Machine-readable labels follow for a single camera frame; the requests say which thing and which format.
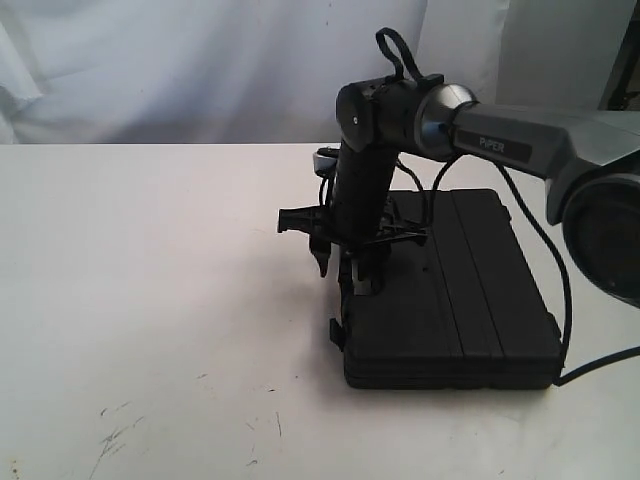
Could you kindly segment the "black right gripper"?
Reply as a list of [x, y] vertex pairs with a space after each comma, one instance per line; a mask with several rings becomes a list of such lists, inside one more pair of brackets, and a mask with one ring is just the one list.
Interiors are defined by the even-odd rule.
[[398, 149], [370, 146], [357, 152], [346, 143], [337, 149], [339, 158], [334, 175], [324, 179], [332, 185], [328, 202], [281, 209], [277, 231], [309, 235], [309, 251], [321, 278], [328, 273], [330, 243], [350, 249], [363, 248], [355, 254], [355, 292], [380, 294], [386, 282], [387, 244], [413, 242], [422, 246], [427, 235], [420, 227], [381, 224]]

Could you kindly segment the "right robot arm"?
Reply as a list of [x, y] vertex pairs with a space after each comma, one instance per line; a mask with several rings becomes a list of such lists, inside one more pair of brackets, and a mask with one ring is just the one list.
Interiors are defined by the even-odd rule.
[[336, 98], [338, 149], [319, 153], [316, 173], [332, 185], [324, 204], [283, 209], [279, 231], [327, 247], [370, 248], [421, 238], [426, 225], [381, 219], [398, 158], [451, 164], [465, 155], [545, 184], [546, 218], [599, 290], [639, 302], [639, 116], [626, 111], [549, 111], [488, 105], [439, 74], [383, 77], [342, 87]]

